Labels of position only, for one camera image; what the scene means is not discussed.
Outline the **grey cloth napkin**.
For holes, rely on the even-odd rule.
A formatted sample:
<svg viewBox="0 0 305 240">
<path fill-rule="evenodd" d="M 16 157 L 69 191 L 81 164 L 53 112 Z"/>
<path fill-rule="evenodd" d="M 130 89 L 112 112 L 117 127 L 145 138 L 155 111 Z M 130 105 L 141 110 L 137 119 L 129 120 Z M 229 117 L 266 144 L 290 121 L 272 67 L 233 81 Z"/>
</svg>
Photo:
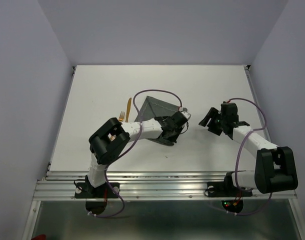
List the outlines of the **grey cloth napkin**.
<svg viewBox="0 0 305 240">
<path fill-rule="evenodd" d="M 180 106 L 147 96 L 135 118 L 136 122 L 142 121 L 143 125 L 140 139 L 152 141 L 152 139 L 158 138 L 162 133 L 162 129 L 154 118 L 172 116 L 174 113 L 179 112 L 179 108 Z"/>
</svg>

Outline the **gold knife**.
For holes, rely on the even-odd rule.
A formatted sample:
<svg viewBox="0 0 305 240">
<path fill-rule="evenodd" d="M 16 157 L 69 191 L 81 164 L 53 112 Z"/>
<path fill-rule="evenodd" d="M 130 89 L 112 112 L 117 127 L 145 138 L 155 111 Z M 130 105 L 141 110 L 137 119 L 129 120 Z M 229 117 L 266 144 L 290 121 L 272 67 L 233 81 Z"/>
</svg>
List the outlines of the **gold knife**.
<svg viewBox="0 0 305 240">
<path fill-rule="evenodd" d="M 129 122 L 129 116 L 130 116 L 130 111 L 131 111 L 131 106 L 132 106 L 132 98 L 130 97 L 127 102 L 127 107 L 126 107 L 126 117 L 125 117 L 125 122 Z"/>
</svg>

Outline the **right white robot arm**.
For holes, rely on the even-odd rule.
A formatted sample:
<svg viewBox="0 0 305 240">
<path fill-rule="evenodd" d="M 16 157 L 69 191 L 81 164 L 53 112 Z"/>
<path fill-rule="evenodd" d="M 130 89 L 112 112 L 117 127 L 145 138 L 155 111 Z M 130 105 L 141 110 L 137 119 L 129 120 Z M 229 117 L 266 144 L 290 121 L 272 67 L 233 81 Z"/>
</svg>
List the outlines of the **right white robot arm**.
<svg viewBox="0 0 305 240">
<path fill-rule="evenodd" d="M 288 146 L 278 146 L 266 140 L 245 121 L 239 120 L 238 107 L 235 103 L 224 102 L 221 109 L 212 107 L 199 122 L 215 135 L 224 133 L 231 140 L 240 144 L 239 149 L 246 149 L 255 159 L 254 170 L 226 173 L 221 182 L 208 182 L 211 197 L 230 196 L 238 192 L 252 195 L 257 189 L 262 194 L 295 190 L 298 177 L 294 153 Z"/>
</svg>

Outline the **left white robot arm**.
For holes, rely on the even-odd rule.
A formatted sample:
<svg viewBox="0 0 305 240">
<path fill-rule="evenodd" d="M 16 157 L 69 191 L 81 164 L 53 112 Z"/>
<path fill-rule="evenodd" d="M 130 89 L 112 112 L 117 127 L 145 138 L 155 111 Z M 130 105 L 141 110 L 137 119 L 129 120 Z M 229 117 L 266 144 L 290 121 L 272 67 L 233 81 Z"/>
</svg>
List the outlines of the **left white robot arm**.
<svg viewBox="0 0 305 240">
<path fill-rule="evenodd" d="M 107 182 L 105 172 L 110 164 L 117 161 L 128 143 L 150 140 L 164 146 L 173 146 L 189 123 L 191 114 L 177 111 L 171 116 L 158 116 L 143 122 L 120 122 L 110 118 L 90 138 L 91 163 L 86 175 L 86 191 L 92 197 L 99 197 Z"/>
</svg>

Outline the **gold fork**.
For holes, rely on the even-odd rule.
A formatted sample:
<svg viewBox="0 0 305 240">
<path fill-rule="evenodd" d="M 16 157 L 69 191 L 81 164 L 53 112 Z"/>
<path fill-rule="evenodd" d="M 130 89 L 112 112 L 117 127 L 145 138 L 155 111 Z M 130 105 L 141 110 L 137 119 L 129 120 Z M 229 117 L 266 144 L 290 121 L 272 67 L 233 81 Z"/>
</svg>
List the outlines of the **gold fork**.
<svg viewBox="0 0 305 240">
<path fill-rule="evenodd" d="M 123 122 L 125 119 L 126 113 L 124 111 L 121 111 L 118 117 L 119 122 Z"/>
</svg>

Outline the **red object at corner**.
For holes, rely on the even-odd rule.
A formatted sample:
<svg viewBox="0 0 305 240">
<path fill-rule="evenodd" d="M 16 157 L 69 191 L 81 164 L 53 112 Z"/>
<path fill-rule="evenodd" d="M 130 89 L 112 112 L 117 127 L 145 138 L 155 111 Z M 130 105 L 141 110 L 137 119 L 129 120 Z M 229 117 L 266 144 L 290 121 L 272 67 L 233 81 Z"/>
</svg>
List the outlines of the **red object at corner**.
<svg viewBox="0 0 305 240">
<path fill-rule="evenodd" d="M 39 234 L 35 237 L 33 237 L 31 240 L 46 240 L 47 236 L 45 234 Z"/>
</svg>

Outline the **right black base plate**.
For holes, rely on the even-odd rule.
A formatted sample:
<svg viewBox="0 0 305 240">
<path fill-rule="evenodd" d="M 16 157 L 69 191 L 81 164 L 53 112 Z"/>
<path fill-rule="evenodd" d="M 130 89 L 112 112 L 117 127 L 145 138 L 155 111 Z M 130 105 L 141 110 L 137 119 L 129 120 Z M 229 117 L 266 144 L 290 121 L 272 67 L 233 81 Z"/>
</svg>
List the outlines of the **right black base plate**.
<svg viewBox="0 0 305 240">
<path fill-rule="evenodd" d="M 204 194 L 210 198 L 252 197 L 252 192 L 239 190 L 223 181 L 209 181 Z"/>
</svg>

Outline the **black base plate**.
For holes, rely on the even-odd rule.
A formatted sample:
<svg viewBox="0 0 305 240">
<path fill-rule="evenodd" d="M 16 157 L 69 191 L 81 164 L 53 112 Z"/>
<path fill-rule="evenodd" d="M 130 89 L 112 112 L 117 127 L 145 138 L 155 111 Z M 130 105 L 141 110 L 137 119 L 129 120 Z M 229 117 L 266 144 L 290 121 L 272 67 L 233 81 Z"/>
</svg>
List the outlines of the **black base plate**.
<svg viewBox="0 0 305 240">
<path fill-rule="evenodd" d="M 76 199 L 118 199 L 119 197 L 105 183 L 102 186 L 93 188 L 86 182 L 77 182 L 74 197 Z"/>
<path fill-rule="evenodd" d="M 223 181 L 209 181 L 204 194 L 210 198 L 252 197 L 252 192 L 239 190 Z"/>
</svg>

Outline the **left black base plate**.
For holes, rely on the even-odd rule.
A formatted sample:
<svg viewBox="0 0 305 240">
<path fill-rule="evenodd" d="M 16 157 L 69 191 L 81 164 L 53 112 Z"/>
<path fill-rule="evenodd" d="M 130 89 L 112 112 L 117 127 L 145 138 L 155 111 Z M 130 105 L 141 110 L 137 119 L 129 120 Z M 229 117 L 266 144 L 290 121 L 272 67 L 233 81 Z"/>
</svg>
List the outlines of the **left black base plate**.
<svg viewBox="0 0 305 240">
<path fill-rule="evenodd" d="M 86 182 L 77 182 L 74 197 L 76 199 L 118 199 L 119 197 L 105 183 L 102 186 L 93 188 Z"/>
</svg>

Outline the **aluminium mounting rail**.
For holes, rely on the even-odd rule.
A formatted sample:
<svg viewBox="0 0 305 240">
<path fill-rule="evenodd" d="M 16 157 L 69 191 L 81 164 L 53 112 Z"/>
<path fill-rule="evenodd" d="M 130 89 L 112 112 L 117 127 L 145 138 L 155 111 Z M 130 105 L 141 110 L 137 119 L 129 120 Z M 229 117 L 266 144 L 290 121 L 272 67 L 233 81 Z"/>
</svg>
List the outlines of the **aluminium mounting rail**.
<svg viewBox="0 0 305 240">
<path fill-rule="evenodd" d="M 182 172 L 118 172 L 110 171 L 111 183 L 120 184 L 120 195 L 125 201 L 157 200 L 208 200 L 205 190 L 208 182 L 220 182 L 224 171 Z M 36 183 L 35 201 L 75 200 L 75 182 L 81 180 L 81 172 L 55 172 Z"/>
</svg>

